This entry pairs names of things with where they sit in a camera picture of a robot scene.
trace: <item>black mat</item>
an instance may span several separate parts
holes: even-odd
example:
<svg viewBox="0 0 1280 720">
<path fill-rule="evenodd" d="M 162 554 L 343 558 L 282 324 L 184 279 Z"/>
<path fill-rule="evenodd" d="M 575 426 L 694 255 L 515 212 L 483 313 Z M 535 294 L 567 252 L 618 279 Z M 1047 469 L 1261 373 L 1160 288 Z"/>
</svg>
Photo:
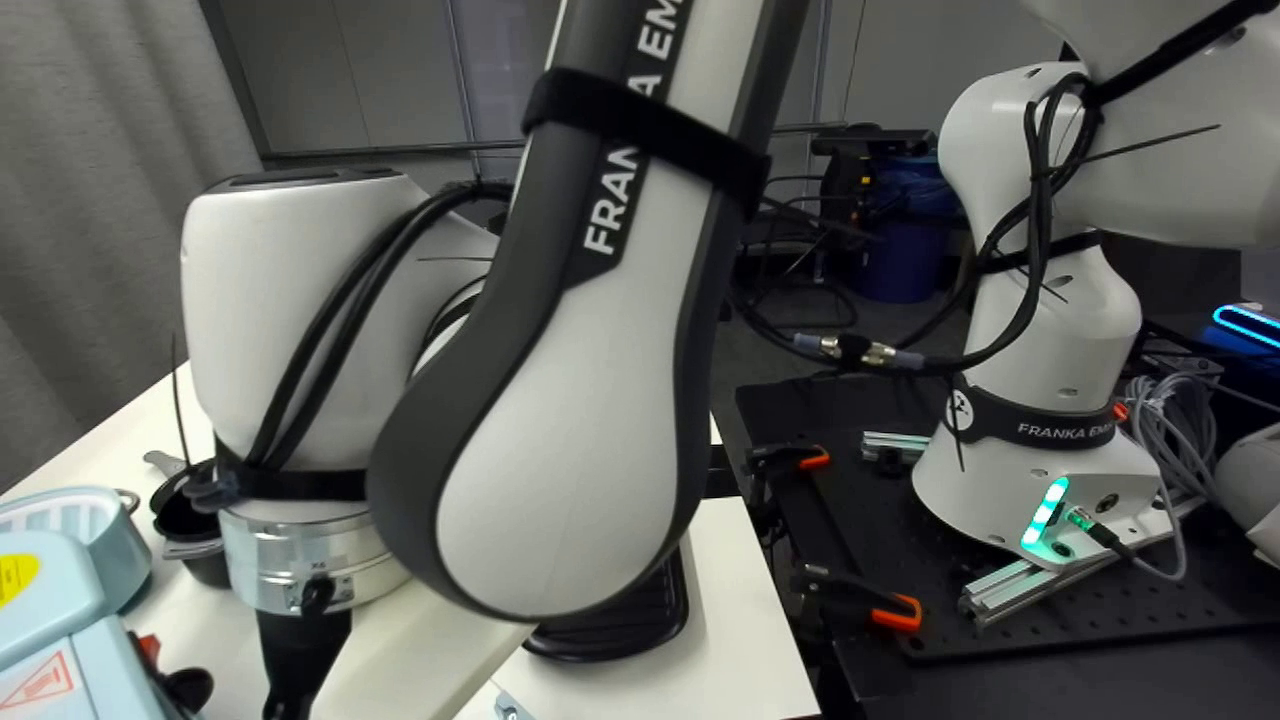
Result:
<svg viewBox="0 0 1280 720">
<path fill-rule="evenodd" d="M 1205 632 L 1280 629 L 1280 573 L 1252 561 L 1238 531 L 1199 512 L 1189 524 L 1189 583 L 1150 582 L 1111 564 L 1057 601 L 1024 608 L 985 632 L 956 608 L 961 590 L 1011 558 L 972 545 L 934 524 L 912 498 L 906 476 L 880 476 L 861 459 L 861 431 L 931 431 L 939 383 L 906 380 L 794 380 L 738 387 L 751 443 L 815 441 L 832 450 L 832 474 L 815 483 L 846 564 L 889 590 L 915 592 L 927 608 L 906 660 L 966 660 L 1082 645 L 1135 645 Z"/>
</svg>

